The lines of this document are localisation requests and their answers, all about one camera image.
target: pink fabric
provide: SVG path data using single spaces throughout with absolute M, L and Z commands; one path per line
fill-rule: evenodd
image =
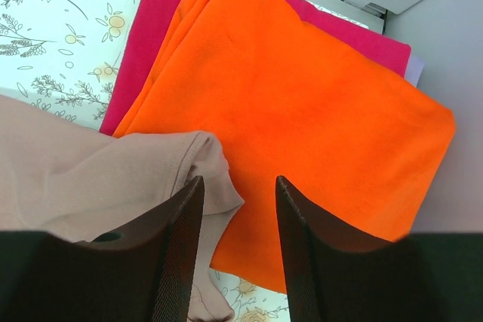
M 366 30 L 304 0 L 286 0 L 302 20 L 349 44 L 367 58 L 405 75 L 411 48 Z M 143 87 L 180 0 L 141 0 L 100 132 L 112 135 Z

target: beige cloth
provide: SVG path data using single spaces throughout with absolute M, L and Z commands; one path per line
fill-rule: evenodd
M 115 139 L 0 97 L 0 230 L 40 229 L 90 241 L 205 180 L 189 320 L 232 320 L 208 267 L 243 204 L 217 138 L 205 132 Z

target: floral tablecloth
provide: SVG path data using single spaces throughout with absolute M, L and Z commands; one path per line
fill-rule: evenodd
M 139 1 L 0 0 L 0 94 L 98 130 Z M 237 321 L 289 320 L 285 295 L 211 275 Z

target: orange cloth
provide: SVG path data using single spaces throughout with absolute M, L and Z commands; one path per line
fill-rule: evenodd
M 285 291 L 275 214 L 283 174 L 388 240 L 409 232 L 455 131 L 451 111 L 284 0 L 182 0 L 115 136 L 214 132 L 245 206 L 212 261 Z

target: gray wall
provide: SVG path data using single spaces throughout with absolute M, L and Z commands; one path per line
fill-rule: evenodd
M 457 134 L 413 230 L 483 230 L 483 0 L 423 0 L 386 34 L 426 62 L 419 88 L 454 111 Z

